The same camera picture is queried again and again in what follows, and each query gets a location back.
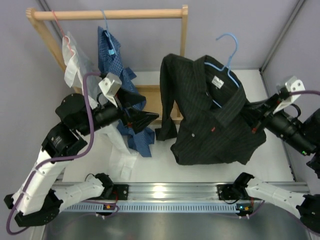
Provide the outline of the blue wire hanger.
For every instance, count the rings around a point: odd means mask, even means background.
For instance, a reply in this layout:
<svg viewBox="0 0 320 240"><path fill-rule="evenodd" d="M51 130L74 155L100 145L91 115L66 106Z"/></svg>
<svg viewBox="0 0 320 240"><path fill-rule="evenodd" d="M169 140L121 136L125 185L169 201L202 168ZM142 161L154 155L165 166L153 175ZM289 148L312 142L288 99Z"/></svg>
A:
<svg viewBox="0 0 320 240"><path fill-rule="evenodd" d="M239 83L237 80L235 80L232 76L231 76L231 61L232 61L232 58L233 56L236 54L237 50L238 50L238 47L239 47L239 43L238 43L238 40L236 38L236 36L230 32L226 32L226 33L223 33L222 35L220 35L219 37L217 37L215 40L218 41L220 40L221 38L225 37L225 36L230 36L233 38L234 42L235 42L235 48L234 48L234 51L232 52L232 54L228 57L228 60L227 60L227 63L219 68L217 67L216 65L210 63L210 62L205 62L204 64L206 66L210 66L212 68L214 68L215 70L217 70L218 72L221 72L223 73L225 69L227 69L227 76L229 77L230 80L232 80L232 82L236 85L237 88L240 87ZM218 78L217 76L214 76L211 83L217 87L217 88L221 88L223 85L224 85L224 82Z"/></svg>

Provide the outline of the black pinstriped shirt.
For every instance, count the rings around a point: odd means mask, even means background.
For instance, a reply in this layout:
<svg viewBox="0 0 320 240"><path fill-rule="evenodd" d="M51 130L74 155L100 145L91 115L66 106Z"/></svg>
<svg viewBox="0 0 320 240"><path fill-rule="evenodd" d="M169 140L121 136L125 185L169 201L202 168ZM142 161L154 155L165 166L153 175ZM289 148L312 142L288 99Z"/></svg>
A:
<svg viewBox="0 0 320 240"><path fill-rule="evenodd" d="M159 80L162 121L156 139L175 139L170 149L179 165L245 165L266 142L266 134L253 133L241 113L248 103L242 83L215 58L168 54Z"/></svg>

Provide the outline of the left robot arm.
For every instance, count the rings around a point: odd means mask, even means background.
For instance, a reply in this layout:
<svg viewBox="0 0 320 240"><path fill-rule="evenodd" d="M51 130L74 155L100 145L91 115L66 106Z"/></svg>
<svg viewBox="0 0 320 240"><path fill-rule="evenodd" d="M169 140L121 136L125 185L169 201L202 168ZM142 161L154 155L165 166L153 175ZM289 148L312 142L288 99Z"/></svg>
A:
<svg viewBox="0 0 320 240"><path fill-rule="evenodd" d="M88 199L106 200L113 195L114 183L105 173L95 174L63 190L52 186L71 161L89 153L94 142L85 141L84 136L93 138L95 131L119 120L140 133L158 118L157 113L134 108L134 104L145 99L138 93L122 90L114 98L116 104L106 103L96 108L91 108L88 96L80 93L62 100L55 110L60 122L42 142L29 176L20 190L4 198L10 209L9 220L15 220L22 230L43 226L72 205Z"/></svg>

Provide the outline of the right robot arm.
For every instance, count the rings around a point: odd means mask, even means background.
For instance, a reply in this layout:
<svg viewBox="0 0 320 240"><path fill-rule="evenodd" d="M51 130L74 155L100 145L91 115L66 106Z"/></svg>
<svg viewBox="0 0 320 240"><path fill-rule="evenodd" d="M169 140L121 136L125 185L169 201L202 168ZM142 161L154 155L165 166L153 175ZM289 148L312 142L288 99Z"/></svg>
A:
<svg viewBox="0 0 320 240"><path fill-rule="evenodd" d="M261 103L253 103L244 108L246 117L251 120L253 133L268 129L288 147L307 159L307 167L318 176L320 174L320 111L317 109L304 122L299 120L301 109L294 104L296 116L291 116L280 108L293 98L311 94L310 90L297 93L275 94ZM240 200L260 199L269 202L296 217L310 232L320 233L320 196L285 190L266 183L250 173L243 172L231 184L231 191Z"/></svg>

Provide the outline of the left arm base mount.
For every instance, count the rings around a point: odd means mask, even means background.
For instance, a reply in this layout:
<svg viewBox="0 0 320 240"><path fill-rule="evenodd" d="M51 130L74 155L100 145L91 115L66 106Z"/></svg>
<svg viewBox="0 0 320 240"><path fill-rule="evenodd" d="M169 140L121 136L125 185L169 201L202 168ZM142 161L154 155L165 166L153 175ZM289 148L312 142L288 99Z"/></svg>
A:
<svg viewBox="0 0 320 240"><path fill-rule="evenodd" d="M103 219L107 217L112 217L117 214L120 210L118 206L118 201L125 201L128 199L129 194L129 185L128 184L116 184L113 189L112 193L109 196L109 200L114 200L112 203L103 203L102 210L96 212L97 217L102 217Z"/></svg>

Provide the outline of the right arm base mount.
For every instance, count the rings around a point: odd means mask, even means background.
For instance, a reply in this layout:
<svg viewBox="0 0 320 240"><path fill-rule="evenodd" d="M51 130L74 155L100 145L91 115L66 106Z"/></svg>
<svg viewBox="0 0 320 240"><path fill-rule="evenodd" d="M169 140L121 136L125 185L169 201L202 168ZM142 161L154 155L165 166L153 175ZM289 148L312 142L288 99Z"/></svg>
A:
<svg viewBox="0 0 320 240"><path fill-rule="evenodd" d="M262 200L261 202L258 201L258 205L255 206L257 198L248 196L244 190L236 190L233 184L218 184L217 194L220 201L236 206L236 210L239 211L236 215L239 219L249 220L265 204L265 201Z"/></svg>

